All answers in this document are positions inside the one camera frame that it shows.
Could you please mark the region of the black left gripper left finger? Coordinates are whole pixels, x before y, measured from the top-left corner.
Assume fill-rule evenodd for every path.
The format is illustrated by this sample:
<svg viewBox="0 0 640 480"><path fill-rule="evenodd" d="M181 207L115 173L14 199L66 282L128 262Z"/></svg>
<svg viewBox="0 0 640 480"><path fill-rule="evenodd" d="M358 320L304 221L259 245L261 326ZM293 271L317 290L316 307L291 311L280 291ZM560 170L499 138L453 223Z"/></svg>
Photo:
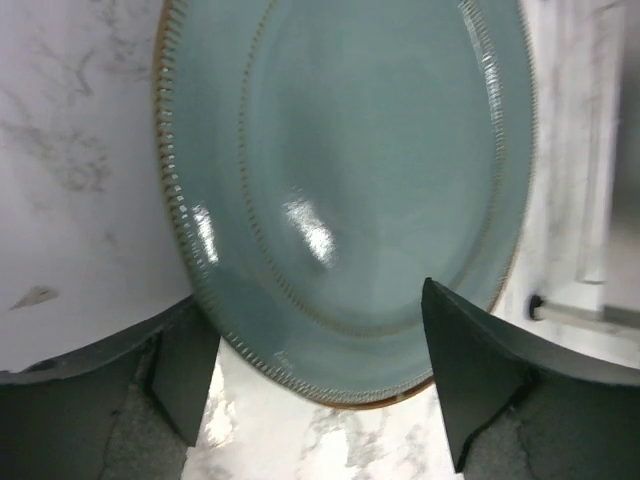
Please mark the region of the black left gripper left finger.
<svg viewBox="0 0 640 480"><path fill-rule="evenodd" d="M220 336L192 298L1 375L4 479L178 479Z"/></svg>

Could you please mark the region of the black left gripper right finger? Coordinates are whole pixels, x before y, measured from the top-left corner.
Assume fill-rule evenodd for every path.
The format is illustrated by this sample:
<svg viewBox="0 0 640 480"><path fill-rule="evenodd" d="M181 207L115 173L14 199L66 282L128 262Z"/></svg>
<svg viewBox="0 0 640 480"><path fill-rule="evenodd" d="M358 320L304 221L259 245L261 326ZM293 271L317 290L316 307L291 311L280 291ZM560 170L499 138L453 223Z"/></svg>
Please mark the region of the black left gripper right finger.
<svg viewBox="0 0 640 480"><path fill-rule="evenodd" d="M552 343L431 278L422 314L456 472L638 478L638 370Z"/></svg>

